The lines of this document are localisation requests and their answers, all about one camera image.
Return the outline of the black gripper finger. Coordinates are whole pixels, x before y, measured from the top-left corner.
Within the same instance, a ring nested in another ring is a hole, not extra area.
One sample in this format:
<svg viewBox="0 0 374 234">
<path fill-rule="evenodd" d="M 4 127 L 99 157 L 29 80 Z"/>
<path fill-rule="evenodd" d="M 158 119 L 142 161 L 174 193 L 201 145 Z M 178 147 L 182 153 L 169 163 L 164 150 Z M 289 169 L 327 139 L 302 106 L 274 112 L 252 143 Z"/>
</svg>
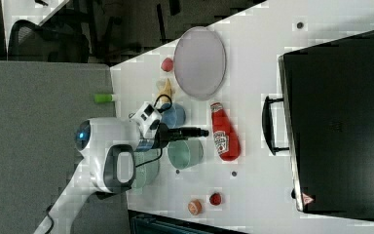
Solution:
<svg viewBox="0 0 374 234">
<path fill-rule="evenodd" d="M 172 135 L 181 137 L 207 137 L 209 135 L 208 130 L 204 130 L 196 127 L 184 127 L 168 130 Z"/>
<path fill-rule="evenodd" d="M 168 142 L 189 140 L 190 138 L 193 138 L 193 136 L 170 136 Z"/>
</svg>

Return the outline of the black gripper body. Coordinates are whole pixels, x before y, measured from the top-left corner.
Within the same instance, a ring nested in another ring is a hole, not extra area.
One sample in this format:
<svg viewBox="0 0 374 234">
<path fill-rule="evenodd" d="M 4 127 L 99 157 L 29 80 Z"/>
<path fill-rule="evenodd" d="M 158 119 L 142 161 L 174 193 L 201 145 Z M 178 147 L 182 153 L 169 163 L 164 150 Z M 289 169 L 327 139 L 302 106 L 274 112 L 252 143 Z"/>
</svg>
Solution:
<svg viewBox="0 0 374 234">
<path fill-rule="evenodd" d="M 155 147 L 165 148 L 169 143 L 168 126 L 160 123 L 155 135 Z"/>
</svg>

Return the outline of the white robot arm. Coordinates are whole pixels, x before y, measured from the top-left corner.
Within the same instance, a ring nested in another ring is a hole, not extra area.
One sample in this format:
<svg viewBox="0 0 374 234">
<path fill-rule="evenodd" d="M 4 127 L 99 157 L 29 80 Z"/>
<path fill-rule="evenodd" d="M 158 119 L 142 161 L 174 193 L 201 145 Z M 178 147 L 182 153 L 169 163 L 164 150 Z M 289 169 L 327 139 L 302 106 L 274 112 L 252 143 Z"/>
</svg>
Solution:
<svg viewBox="0 0 374 234">
<path fill-rule="evenodd" d="M 130 190 L 136 173 L 135 152 L 162 149 L 172 141 L 208 135 L 209 131 L 197 127 L 171 129 L 159 119 L 105 117 L 83 122 L 75 136 L 82 160 L 33 234 L 70 234 L 75 217 L 91 195 Z"/>
</svg>

